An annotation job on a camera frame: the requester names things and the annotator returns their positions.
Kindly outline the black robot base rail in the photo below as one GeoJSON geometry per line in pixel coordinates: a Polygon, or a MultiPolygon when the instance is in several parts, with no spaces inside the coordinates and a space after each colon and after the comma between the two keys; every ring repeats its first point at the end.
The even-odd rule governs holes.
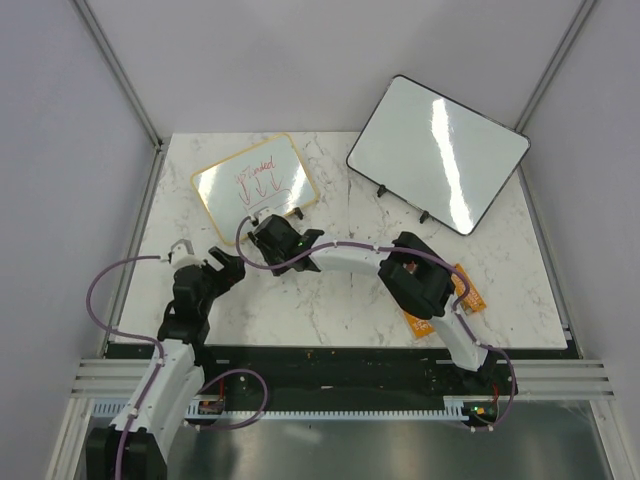
{"type": "Polygon", "coordinates": [[[265,402],[269,411],[426,410],[445,398],[492,400],[518,391],[504,358],[488,356],[478,373],[456,367],[443,349],[346,347],[203,347],[196,355],[208,380],[230,372],[218,388],[230,410],[265,402]]]}

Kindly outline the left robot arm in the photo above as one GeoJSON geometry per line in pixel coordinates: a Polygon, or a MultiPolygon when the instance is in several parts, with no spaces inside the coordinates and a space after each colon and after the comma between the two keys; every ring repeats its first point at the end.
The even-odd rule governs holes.
{"type": "Polygon", "coordinates": [[[85,446],[89,479],[165,479],[171,445],[198,393],[219,382],[219,369],[203,359],[214,300],[244,279],[245,263],[218,247],[221,267],[174,247],[172,300],[167,304],[150,363],[131,398],[109,426],[95,427],[85,446]]]}

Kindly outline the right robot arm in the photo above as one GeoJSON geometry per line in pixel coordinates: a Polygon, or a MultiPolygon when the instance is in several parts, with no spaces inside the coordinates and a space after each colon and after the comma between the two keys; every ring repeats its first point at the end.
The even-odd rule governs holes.
{"type": "Polygon", "coordinates": [[[261,252],[256,269],[279,276],[297,272],[340,271],[378,278],[407,314],[427,321],[448,349],[467,392],[483,392],[494,381],[497,350],[472,332],[461,307],[471,285],[461,270],[446,263],[411,232],[389,245],[338,240],[319,229],[297,232],[283,217],[263,211],[245,219],[247,235],[261,252]]]}

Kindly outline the yellow framed small whiteboard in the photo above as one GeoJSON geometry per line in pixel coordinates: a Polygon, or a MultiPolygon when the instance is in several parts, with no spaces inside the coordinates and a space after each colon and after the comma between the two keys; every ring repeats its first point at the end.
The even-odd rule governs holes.
{"type": "Polygon", "coordinates": [[[292,137],[280,133],[195,172],[190,183],[220,240],[233,246],[241,221],[265,208],[287,216],[319,199],[292,137]]]}

